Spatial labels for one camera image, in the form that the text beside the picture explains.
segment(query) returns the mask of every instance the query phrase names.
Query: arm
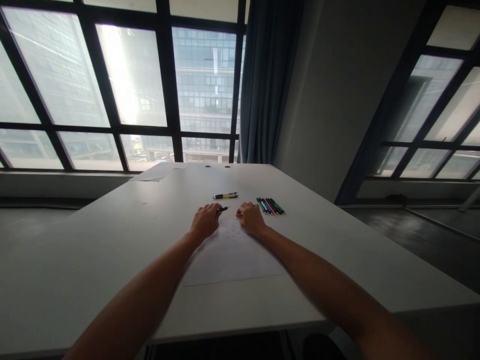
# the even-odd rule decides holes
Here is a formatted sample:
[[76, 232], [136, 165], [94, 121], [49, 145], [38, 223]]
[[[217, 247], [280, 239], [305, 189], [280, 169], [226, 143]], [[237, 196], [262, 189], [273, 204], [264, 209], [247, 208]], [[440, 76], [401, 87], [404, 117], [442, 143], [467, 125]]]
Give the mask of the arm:
[[237, 211], [242, 227], [285, 264], [316, 306], [361, 348], [366, 359], [434, 359], [387, 309], [335, 266], [264, 223], [258, 205]]
[[219, 227], [221, 208], [200, 207], [190, 231], [107, 304], [64, 359], [133, 359], [162, 320], [190, 256]]

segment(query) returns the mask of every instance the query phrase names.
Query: white table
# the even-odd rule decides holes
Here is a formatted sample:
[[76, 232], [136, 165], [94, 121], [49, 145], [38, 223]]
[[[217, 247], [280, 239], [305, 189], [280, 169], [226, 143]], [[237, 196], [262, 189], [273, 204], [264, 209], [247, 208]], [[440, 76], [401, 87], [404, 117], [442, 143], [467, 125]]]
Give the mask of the white table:
[[[212, 196], [274, 198], [266, 223], [345, 272], [387, 309], [479, 304], [480, 296], [275, 167], [190, 164], [160, 182], [129, 181], [40, 236], [0, 253], [0, 357], [61, 353], [107, 302], [190, 227]], [[325, 320], [289, 275], [183, 287], [152, 342], [301, 326]]]

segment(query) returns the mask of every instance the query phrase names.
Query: green pencil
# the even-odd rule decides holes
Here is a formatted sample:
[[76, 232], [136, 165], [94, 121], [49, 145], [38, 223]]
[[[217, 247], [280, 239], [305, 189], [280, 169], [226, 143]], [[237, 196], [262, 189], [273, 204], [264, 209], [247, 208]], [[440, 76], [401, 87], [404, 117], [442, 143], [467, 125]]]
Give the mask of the green pencil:
[[262, 205], [262, 203], [260, 202], [260, 200], [259, 200], [259, 198], [258, 198], [258, 197], [256, 198], [256, 202], [258, 203], [258, 205], [260, 205], [260, 207], [261, 207], [261, 209], [262, 209], [263, 213], [264, 213], [264, 214], [266, 214], [267, 212], [265, 211], [265, 208], [264, 208], [264, 206]]
[[283, 209], [280, 207], [280, 205], [277, 204], [277, 202], [276, 202], [275, 200], [273, 200], [271, 197], [269, 197], [269, 199], [273, 201], [273, 203], [280, 209], [280, 211], [281, 211], [283, 214], [287, 215], [287, 213], [285, 212], [285, 210], [283, 210]]

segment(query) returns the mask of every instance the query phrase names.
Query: glass pane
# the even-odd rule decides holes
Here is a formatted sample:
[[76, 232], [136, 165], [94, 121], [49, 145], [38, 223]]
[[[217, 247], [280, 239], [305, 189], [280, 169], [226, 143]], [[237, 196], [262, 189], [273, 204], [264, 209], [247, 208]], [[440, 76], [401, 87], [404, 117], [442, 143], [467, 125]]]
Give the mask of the glass pane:
[[230, 134], [235, 34], [173, 27], [182, 131]]
[[240, 104], [242, 99], [242, 81], [244, 80], [244, 60], [245, 60], [245, 42], [247, 36], [243, 35], [243, 45], [241, 47], [241, 65], [240, 65], [240, 91], [238, 93], [238, 111], [236, 113], [236, 133], [240, 134]]
[[400, 177], [429, 178], [437, 170], [448, 152], [448, 150], [418, 149]]
[[120, 135], [130, 171], [145, 171], [158, 163], [175, 162], [170, 136]]
[[112, 134], [59, 132], [77, 170], [123, 170]]
[[462, 60], [422, 55], [398, 100], [387, 140], [411, 142]]
[[0, 129], [0, 149], [13, 168], [63, 169], [45, 131]]
[[37, 113], [0, 43], [0, 122], [39, 124]]
[[474, 67], [452, 97], [425, 140], [455, 140], [480, 105], [480, 67]]
[[136, 10], [148, 13], [157, 12], [155, 0], [83, 0], [83, 3], [106, 8]]
[[250, 0], [246, 0], [245, 7], [245, 24], [249, 23]]
[[480, 122], [475, 126], [462, 145], [480, 146]]
[[76, 15], [3, 7], [55, 124], [109, 127]]
[[239, 0], [170, 0], [170, 14], [186, 18], [237, 22]]
[[389, 178], [407, 152], [406, 147], [381, 147], [368, 175]]
[[426, 44], [470, 50], [479, 35], [480, 10], [447, 5]]
[[97, 25], [120, 122], [167, 126], [155, 31]]
[[228, 163], [230, 140], [182, 137], [184, 163]]
[[233, 152], [233, 163], [237, 163], [237, 159], [239, 157], [239, 141], [235, 140], [235, 150]]
[[437, 179], [464, 179], [480, 161], [480, 151], [456, 151]]

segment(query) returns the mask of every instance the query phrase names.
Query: forearm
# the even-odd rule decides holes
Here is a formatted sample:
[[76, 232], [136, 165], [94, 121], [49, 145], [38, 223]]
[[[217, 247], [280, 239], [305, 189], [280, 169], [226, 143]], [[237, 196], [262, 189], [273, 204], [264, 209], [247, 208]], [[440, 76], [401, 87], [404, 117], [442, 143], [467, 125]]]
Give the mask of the forearm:
[[192, 253], [187, 233], [133, 278], [100, 312], [64, 359], [133, 359], [160, 323]]
[[328, 261], [270, 227], [258, 234], [307, 296], [362, 349], [366, 359], [434, 359], [388, 310]]
[[361, 325], [390, 316], [378, 302], [343, 272], [275, 230], [267, 227], [259, 235], [286, 265], [308, 297], [350, 336], [361, 332]]

